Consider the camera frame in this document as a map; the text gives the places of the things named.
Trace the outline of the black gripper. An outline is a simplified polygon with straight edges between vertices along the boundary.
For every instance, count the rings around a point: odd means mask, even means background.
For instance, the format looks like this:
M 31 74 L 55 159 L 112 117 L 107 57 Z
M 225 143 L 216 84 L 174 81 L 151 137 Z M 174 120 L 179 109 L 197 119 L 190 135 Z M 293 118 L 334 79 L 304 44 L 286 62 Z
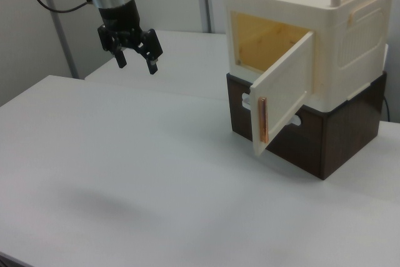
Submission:
M 163 53 L 154 29 L 143 32 L 135 0 L 108 9 L 99 9 L 103 24 L 98 27 L 101 46 L 115 57 L 119 68 L 127 65 L 123 48 L 134 49 L 146 60 L 150 74 L 158 71 L 157 61 Z

